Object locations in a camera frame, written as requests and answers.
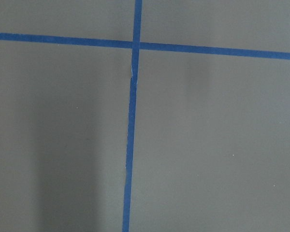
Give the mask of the blue tape line lengthwise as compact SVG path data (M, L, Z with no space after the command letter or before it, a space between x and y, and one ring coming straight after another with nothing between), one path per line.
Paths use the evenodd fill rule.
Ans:
M128 112L128 127L127 127L127 149L126 149L126 164L125 164L126 178L123 198L123 218L122 218L123 232L128 232L130 230L130 210L131 210L130 204L131 204L131 189L132 189L134 133L135 133L142 5L143 2L141 0L135 1L132 51L131 51L131 79L130 79L129 112Z

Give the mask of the blue tape line crosswise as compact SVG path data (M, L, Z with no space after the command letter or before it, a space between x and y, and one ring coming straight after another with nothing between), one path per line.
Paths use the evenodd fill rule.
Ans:
M1 32L0 32L0 40L31 42L31 43L47 43L47 44L69 44L69 45L83 45L83 46L113 47L113 48L126 48L126 49L132 49L132 46L133 46L132 41L17 34L17 33L1 33ZM183 53L199 53L199 54L211 54L211 55L226 55L226 56L290 60L290 53L288 52L260 51L260 50L207 47L207 46L192 46L192 45L181 45L181 44L146 43L146 42L140 42L139 47L141 50L170 51L170 52L183 52Z

